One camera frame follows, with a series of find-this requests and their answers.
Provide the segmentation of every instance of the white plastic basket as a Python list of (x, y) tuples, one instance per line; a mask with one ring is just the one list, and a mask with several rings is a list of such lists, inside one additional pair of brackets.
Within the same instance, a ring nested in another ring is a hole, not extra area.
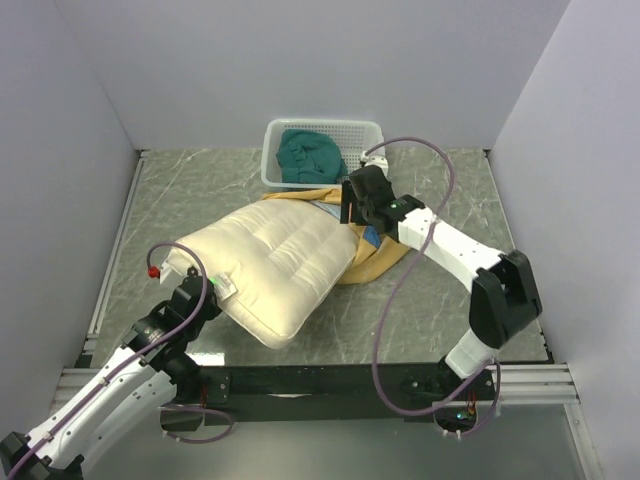
[[(270, 187), (279, 188), (331, 188), (334, 185), (309, 183), (282, 183), (282, 171), (278, 165), (276, 152), (285, 130), (299, 128), (329, 135), (336, 142), (349, 173), (360, 168), (360, 155), (374, 145), (384, 141), (380, 125), (374, 122), (356, 120), (310, 120), (279, 118), (269, 123), (262, 147), (262, 181)], [(376, 150), (376, 155), (384, 156), (384, 148)]]

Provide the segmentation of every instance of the gray marble floor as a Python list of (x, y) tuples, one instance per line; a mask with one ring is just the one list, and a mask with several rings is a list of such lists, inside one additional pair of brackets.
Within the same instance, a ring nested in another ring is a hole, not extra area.
[[(387, 152), (396, 194), (410, 193), (427, 205), (437, 205), (447, 185), (441, 160), (425, 148), (389, 148)], [(484, 153), (459, 149), (449, 154), (458, 183), (443, 219), (486, 245), (509, 251), (513, 242)], [(94, 366), (105, 361), (133, 322), (169, 294), (146, 276), (144, 259), (149, 246), (175, 240), (259, 199), (267, 191), (260, 180), (260, 155), (257, 149), (148, 152), (114, 272)], [(334, 287), (282, 350), (264, 347), (222, 315), (205, 326), (190, 352), (216, 354), (234, 366), (368, 363), (381, 308), (410, 255), (374, 282)], [(381, 360), (438, 361), (467, 329), (468, 306), (462, 285), (425, 258), (391, 308)], [(514, 338), (501, 359), (547, 360), (538, 323)]]

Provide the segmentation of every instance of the green cloth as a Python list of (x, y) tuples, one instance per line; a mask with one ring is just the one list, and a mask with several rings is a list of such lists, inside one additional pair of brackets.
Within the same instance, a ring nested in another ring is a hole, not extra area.
[(348, 173), (340, 149), (324, 133), (286, 130), (276, 158), (284, 183), (335, 184)]

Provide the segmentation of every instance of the white pillow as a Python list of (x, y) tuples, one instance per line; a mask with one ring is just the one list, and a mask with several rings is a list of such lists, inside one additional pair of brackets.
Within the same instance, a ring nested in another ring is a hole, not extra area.
[[(329, 213), (300, 200), (247, 205), (178, 240), (211, 278), (226, 274), (237, 292), (220, 307), (263, 344), (286, 346), (351, 265), (358, 236)], [(173, 287), (194, 265), (171, 249), (161, 282)]]

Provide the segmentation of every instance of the white panel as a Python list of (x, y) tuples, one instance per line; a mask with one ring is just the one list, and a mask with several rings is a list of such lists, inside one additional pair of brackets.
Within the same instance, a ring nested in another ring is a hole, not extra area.
[(135, 152), (52, 1), (0, 0), (0, 437), (80, 353)]
[(607, 478), (637, 478), (640, 3), (574, 0), (491, 156)]
[(57, 0), (138, 148), (278, 117), (491, 147), (568, 0)]

